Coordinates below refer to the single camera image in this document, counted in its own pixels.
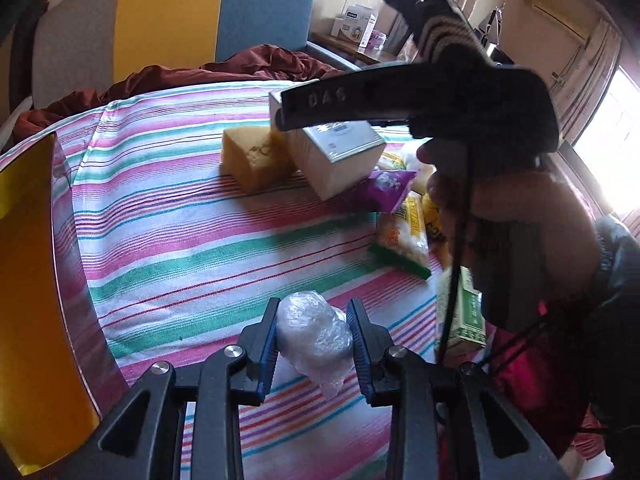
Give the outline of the right hand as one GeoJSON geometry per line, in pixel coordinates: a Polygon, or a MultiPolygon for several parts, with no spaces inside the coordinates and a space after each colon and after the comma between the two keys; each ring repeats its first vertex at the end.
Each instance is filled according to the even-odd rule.
{"type": "Polygon", "coordinates": [[[544,162],[552,138],[426,141],[428,192],[454,261],[472,273],[486,320],[526,330],[540,306],[582,300],[601,261],[596,230],[566,180],[544,162]]]}

